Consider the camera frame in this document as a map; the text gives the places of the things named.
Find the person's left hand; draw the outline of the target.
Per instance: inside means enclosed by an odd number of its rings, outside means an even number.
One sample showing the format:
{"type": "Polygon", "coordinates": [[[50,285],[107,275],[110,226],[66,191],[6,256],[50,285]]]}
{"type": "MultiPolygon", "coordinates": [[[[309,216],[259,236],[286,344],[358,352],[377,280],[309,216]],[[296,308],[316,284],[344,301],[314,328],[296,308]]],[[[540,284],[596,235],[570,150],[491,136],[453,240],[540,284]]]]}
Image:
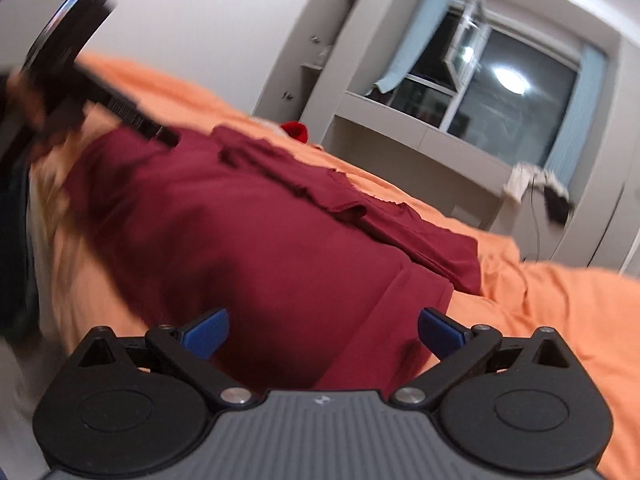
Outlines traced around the person's left hand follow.
{"type": "Polygon", "coordinates": [[[38,138],[66,136],[80,129],[86,120],[84,106],[74,100],[64,101],[53,112],[47,112],[42,92],[35,88],[25,72],[17,68],[9,74],[6,90],[10,103],[17,106],[24,121],[38,138]]]}

